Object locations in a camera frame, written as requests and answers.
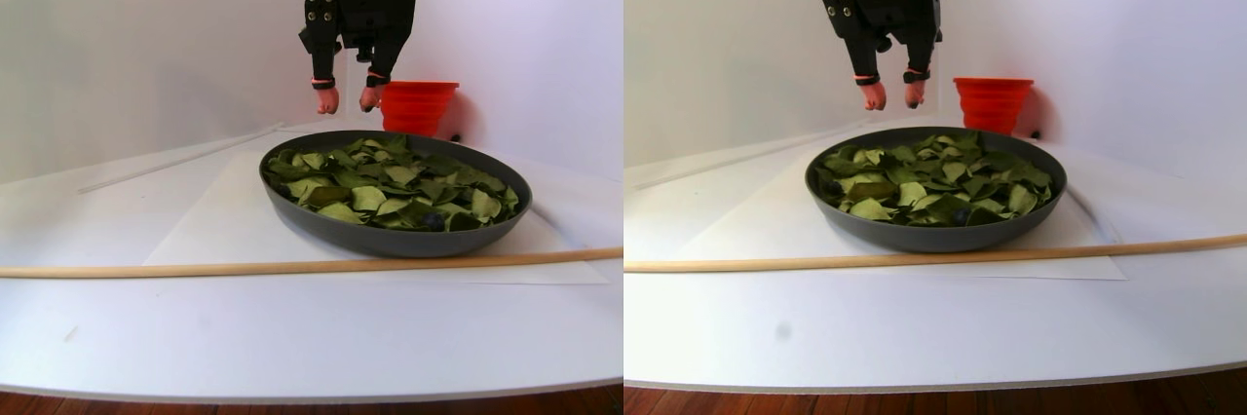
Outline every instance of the leaves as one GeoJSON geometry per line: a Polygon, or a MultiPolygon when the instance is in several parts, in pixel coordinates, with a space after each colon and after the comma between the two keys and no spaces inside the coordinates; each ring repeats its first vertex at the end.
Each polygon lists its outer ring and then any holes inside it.
{"type": "Polygon", "coordinates": [[[865,198],[849,208],[850,216],[857,216],[868,221],[890,221],[897,209],[883,207],[878,201],[865,198]]]}
{"type": "Polygon", "coordinates": [[[333,204],[325,206],[319,211],[317,211],[315,213],[329,218],[335,218],[342,222],[355,223],[357,226],[364,223],[364,221],[359,219],[359,216],[355,214],[355,211],[352,211],[349,207],[347,207],[347,204],[343,204],[340,202],[334,202],[333,204]]]}
{"type": "Polygon", "coordinates": [[[814,169],[816,194],[829,206],[899,226],[1004,222],[1044,207],[1054,196],[1049,173],[1011,153],[985,148],[976,131],[936,135],[912,146],[845,146],[814,169]]]}
{"type": "Polygon", "coordinates": [[[857,183],[853,184],[853,189],[849,189],[847,197],[849,201],[857,202],[864,198],[874,199],[887,199],[897,193],[897,186],[889,182],[882,183],[857,183]]]}
{"type": "Polygon", "coordinates": [[[379,211],[387,201],[385,193],[372,186],[350,189],[350,198],[354,201],[350,208],[355,211],[379,211]]]}
{"type": "MultiPolygon", "coordinates": [[[[402,135],[332,151],[283,150],[264,162],[262,174],[301,207],[375,228],[460,232],[505,222],[521,209],[503,179],[451,157],[413,152],[402,135]]],[[[863,179],[885,182],[879,173],[863,179]]]]}
{"type": "Polygon", "coordinates": [[[922,183],[909,182],[900,184],[900,206],[914,206],[923,197],[927,197],[927,188],[922,183]]]}

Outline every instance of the robotic hand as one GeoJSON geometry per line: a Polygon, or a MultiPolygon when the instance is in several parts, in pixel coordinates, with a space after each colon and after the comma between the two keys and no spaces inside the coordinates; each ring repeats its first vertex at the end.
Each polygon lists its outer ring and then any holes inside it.
{"type": "Polygon", "coordinates": [[[389,83],[399,52],[412,35],[414,12],[415,0],[303,1],[306,27],[299,39],[312,55],[312,88],[320,100],[318,113],[338,111],[333,57],[343,47],[359,50],[355,56],[359,62],[372,62],[359,108],[370,112],[379,106],[382,90],[389,83]]]}
{"type": "Polygon", "coordinates": [[[875,52],[892,49],[890,34],[909,51],[905,103],[923,103],[932,52],[943,41],[939,0],[823,0],[835,35],[848,46],[854,80],[865,95],[865,110],[882,110],[888,96],[879,82],[875,52]]]}

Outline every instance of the white wall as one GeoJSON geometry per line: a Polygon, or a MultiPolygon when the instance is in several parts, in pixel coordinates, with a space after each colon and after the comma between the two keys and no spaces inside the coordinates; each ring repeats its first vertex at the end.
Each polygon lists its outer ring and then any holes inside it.
{"type": "Polygon", "coordinates": [[[0,0],[0,182],[314,121],[303,0],[0,0]]]}
{"type": "MultiPolygon", "coordinates": [[[[945,0],[943,17],[944,76],[1034,79],[1045,138],[1247,179],[1245,0],[945,0]]],[[[951,85],[941,102],[960,117],[951,85]]]]}
{"type": "Polygon", "coordinates": [[[821,0],[625,0],[625,10],[628,166],[933,115],[945,76],[936,66],[927,105],[907,108],[897,45],[879,60],[888,108],[867,112],[821,0]]]}
{"type": "Polygon", "coordinates": [[[622,179],[622,0],[416,0],[394,79],[460,82],[465,143],[622,179]]]}

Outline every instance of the wooden dowel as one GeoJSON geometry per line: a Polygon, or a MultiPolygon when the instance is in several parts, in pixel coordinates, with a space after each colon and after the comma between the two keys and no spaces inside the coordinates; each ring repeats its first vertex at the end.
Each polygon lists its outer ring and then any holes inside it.
{"type": "Polygon", "coordinates": [[[142,279],[162,277],[325,274],[415,269],[459,269],[499,265],[570,263],[624,257],[624,247],[557,253],[481,255],[445,259],[362,259],[307,263],[248,263],[125,267],[0,267],[0,278],[14,279],[142,279]]]}
{"type": "Polygon", "coordinates": [[[801,269],[842,269],[894,265],[961,264],[989,263],[1000,260],[1031,260],[1084,258],[1091,255],[1132,255],[1181,253],[1201,249],[1216,249],[1247,246],[1247,233],[1183,239],[1176,242],[1107,244],[1097,247],[1069,247],[1046,249],[985,250],[973,253],[944,254],[885,254],[885,255],[844,255],[829,258],[789,258],[789,259],[741,259],[741,260],[625,260],[624,272],[628,273],[693,273],[693,272],[757,272],[757,270],[801,270],[801,269]]]}

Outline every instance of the white table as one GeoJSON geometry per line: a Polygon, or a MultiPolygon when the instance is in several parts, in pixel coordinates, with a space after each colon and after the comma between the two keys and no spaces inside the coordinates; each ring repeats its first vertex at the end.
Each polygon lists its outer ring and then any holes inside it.
{"type": "MultiPolygon", "coordinates": [[[[317,122],[95,192],[75,191],[221,143],[0,186],[0,260],[138,265],[238,151],[317,122]],[[34,209],[41,203],[46,209],[34,209]],[[111,216],[111,224],[97,222],[111,216]]],[[[621,244],[621,186],[496,155],[546,196],[544,214],[589,247],[621,244]]],[[[269,275],[0,279],[0,391],[133,401],[382,403],[617,384],[622,260],[606,285],[327,280],[269,275]]]]}
{"type": "MultiPolygon", "coordinates": [[[[1247,231],[1241,186],[1193,184],[1207,194],[1182,202],[1176,193],[1190,192],[1186,181],[1042,146],[1127,243],[1247,231]]],[[[678,250],[734,207],[731,199],[747,198],[808,147],[630,192],[628,257],[678,250]]],[[[626,183],[766,150],[638,167],[626,183]]],[[[1130,380],[1247,361],[1247,248],[1114,260],[1129,280],[626,274],[625,380],[713,391],[887,393],[1130,380]]]]}

